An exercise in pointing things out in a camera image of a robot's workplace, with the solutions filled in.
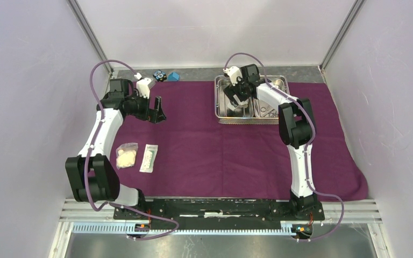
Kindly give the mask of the metal mesh instrument tray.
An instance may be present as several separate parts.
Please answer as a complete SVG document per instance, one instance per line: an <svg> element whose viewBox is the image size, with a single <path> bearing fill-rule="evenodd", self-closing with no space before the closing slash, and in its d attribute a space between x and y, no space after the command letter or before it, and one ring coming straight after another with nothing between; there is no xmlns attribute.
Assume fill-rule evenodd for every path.
<svg viewBox="0 0 413 258"><path fill-rule="evenodd" d="M217 117L217 119L220 124L229 124L229 125L275 125L278 123L278 117L277 118L256 118L255 116L253 116L252 118L218 118Z"/></svg>

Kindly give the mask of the purple cloth wrap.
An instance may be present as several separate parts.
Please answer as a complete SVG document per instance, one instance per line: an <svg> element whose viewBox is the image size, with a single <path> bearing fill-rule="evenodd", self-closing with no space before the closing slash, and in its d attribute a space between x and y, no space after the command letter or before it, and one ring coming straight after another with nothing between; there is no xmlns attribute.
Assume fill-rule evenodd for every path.
<svg viewBox="0 0 413 258"><path fill-rule="evenodd" d="M315 189L345 201L365 199L366 178L348 151L327 86L290 83L289 90L308 98L314 111ZM220 124L213 82L163 82L151 94L161 97L167 119L158 124L124 119L112 146L135 142L138 152L133 167L117 170L121 184L146 196L289 199L290 158L277 125ZM158 145L152 173L139 171L146 144Z"/></svg>

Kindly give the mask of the suture packet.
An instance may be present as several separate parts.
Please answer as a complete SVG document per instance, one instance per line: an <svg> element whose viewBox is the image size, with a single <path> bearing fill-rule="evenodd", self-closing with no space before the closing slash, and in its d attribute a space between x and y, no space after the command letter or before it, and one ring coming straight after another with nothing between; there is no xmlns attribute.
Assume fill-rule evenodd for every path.
<svg viewBox="0 0 413 258"><path fill-rule="evenodd" d="M146 144L144 156L139 171L141 173L152 173L154 168L155 158L158 152L158 145Z"/></svg>

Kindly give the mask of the white gauze wad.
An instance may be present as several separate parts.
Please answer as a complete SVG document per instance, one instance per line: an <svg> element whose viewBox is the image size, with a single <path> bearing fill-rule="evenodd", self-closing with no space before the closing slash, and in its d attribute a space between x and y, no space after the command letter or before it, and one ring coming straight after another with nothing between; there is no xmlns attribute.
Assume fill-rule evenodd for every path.
<svg viewBox="0 0 413 258"><path fill-rule="evenodd" d="M233 102L231 102L232 106L237 109L237 108L241 108L241 109L245 109L249 107L249 100L245 100L245 101L241 101L238 98L235 98Z"/></svg>

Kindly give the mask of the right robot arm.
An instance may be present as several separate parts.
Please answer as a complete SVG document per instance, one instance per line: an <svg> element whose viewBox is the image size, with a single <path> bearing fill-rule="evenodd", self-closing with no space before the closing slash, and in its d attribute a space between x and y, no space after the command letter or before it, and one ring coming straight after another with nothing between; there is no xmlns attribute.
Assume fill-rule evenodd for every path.
<svg viewBox="0 0 413 258"><path fill-rule="evenodd" d="M319 203L312 182L311 151L316 134L310 101L299 99L261 76L255 64L223 69L230 84L224 89L231 106L244 105L249 98L258 99L278 111L279 136L289 150L291 190L289 213L295 219L305 218Z"/></svg>

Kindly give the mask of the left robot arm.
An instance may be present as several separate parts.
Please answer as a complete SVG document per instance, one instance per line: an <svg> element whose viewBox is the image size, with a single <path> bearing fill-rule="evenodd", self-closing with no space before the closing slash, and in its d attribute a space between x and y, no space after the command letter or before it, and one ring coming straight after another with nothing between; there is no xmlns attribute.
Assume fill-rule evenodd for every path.
<svg viewBox="0 0 413 258"><path fill-rule="evenodd" d="M122 185L110 162L116 134L127 116L150 123L166 120L157 96L154 108L150 105L150 90L155 80L144 77L136 82L125 78L111 79L110 90L96 106L96 120L85 146L65 162L74 199L78 202L106 201L127 206L134 219L147 213L143 192Z"/></svg>

